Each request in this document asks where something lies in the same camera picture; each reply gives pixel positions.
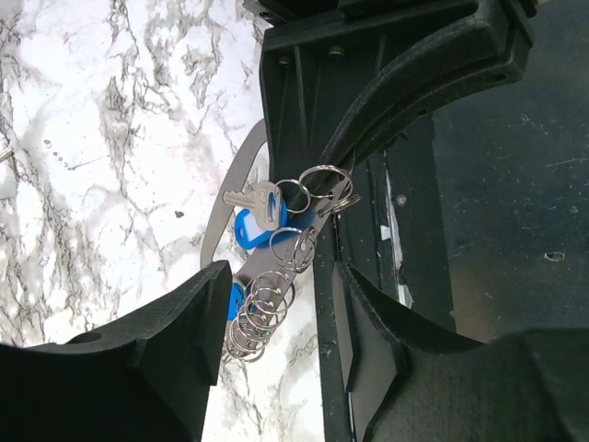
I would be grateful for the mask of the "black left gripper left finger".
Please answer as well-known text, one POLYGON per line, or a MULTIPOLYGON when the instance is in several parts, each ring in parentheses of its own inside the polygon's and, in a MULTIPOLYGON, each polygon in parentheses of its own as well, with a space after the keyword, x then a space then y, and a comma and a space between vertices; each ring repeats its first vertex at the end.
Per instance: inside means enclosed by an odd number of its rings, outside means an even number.
POLYGON ((198 441, 218 377, 232 274, 213 262, 62 344, 1 348, 5 441, 198 441))

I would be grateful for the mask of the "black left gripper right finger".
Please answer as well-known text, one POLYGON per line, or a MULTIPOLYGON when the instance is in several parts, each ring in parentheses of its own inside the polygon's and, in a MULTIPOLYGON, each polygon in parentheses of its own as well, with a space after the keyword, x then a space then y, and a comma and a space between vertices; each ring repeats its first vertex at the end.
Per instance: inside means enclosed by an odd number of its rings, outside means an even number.
POLYGON ((343 387, 359 441, 584 441, 588 332, 536 329, 479 343, 332 274, 343 387))

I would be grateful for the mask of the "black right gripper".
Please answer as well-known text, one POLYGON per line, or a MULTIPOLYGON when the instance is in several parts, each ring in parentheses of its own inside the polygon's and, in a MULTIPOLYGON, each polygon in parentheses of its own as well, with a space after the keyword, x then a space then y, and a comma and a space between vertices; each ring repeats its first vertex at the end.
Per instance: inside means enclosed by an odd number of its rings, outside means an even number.
POLYGON ((276 1, 267 10, 260 86, 270 176, 282 180, 358 164, 422 116, 521 80, 537 5, 276 1))

